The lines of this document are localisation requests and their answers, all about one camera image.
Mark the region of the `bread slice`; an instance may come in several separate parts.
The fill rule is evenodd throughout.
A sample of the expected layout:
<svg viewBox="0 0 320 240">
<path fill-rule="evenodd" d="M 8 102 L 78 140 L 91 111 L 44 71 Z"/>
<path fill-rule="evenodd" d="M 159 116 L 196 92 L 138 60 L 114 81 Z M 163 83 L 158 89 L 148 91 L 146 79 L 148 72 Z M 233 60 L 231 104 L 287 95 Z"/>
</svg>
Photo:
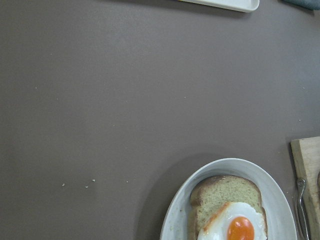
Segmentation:
<svg viewBox="0 0 320 240">
<path fill-rule="evenodd" d="M 195 240 L 210 217 L 228 202 L 246 203 L 262 216 L 264 232 L 268 233 L 266 211 L 262 194 L 252 181 L 235 175 L 216 175 L 199 182 L 191 191 L 187 238 Z"/>
</svg>

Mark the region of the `white rectangular serving tray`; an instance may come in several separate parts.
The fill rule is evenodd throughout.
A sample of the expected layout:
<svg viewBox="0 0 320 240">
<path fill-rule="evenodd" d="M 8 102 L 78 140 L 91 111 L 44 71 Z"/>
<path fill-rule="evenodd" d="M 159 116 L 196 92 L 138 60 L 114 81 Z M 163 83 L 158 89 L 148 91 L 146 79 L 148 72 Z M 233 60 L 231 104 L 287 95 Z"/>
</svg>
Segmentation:
<svg viewBox="0 0 320 240">
<path fill-rule="evenodd" d="M 243 13 L 251 13 L 255 11 L 260 4 L 259 0 L 182 0 L 182 2 L 217 7 Z"/>
</svg>

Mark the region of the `folded grey cloth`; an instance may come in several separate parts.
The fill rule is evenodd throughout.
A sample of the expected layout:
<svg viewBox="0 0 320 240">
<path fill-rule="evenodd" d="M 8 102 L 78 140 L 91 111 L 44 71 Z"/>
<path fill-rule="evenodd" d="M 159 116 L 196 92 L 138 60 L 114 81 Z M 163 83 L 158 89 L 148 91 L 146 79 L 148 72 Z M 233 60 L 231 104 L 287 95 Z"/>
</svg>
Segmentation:
<svg viewBox="0 0 320 240">
<path fill-rule="evenodd" d="M 320 0 L 281 0 L 282 2 L 298 6 L 307 10 L 319 11 L 320 10 Z"/>
</svg>

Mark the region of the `fried egg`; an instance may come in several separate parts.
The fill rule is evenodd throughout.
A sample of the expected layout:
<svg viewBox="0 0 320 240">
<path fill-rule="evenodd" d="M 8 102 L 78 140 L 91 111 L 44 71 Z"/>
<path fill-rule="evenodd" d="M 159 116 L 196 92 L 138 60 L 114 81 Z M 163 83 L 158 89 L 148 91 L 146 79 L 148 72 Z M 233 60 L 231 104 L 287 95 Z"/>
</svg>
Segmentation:
<svg viewBox="0 0 320 240">
<path fill-rule="evenodd" d="M 245 202 L 226 202 L 200 228 L 198 240 L 266 240 L 265 217 Z"/>
</svg>

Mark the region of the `white oval plate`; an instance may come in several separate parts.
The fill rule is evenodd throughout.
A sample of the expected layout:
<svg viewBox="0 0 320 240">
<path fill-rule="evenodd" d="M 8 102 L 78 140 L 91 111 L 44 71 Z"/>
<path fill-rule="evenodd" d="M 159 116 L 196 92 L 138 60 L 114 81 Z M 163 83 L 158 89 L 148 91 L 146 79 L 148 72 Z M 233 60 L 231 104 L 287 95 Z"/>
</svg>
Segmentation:
<svg viewBox="0 0 320 240">
<path fill-rule="evenodd" d="M 216 175 L 246 178 L 259 188 L 266 212 L 269 240 L 296 240 L 294 217 L 288 201 L 277 182 L 261 167 L 244 159 L 223 158 L 210 162 L 195 171 L 179 188 L 166 212 L 160 233 L 161 240 L 188 238 L 189 202 L 193 188 L 202 180 Z"/>
</svg>

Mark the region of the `wooden cutting board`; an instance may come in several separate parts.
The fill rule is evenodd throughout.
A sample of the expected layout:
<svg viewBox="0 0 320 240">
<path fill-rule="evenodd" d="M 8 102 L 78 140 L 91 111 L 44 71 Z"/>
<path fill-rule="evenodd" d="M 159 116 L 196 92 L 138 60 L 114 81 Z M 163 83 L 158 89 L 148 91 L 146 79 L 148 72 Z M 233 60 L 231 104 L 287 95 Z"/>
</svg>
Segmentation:
<svg viewBox="0 0 320 240">
<path fill-rule="evenodd" d="M 310 238 L 320 240 L 320 187 L 318 185 L 320 138 L 317 136 L 295 139 L 290 145 L 296 176 L 306 182 L 302 199 L 306 209 Z"/>
</svg>

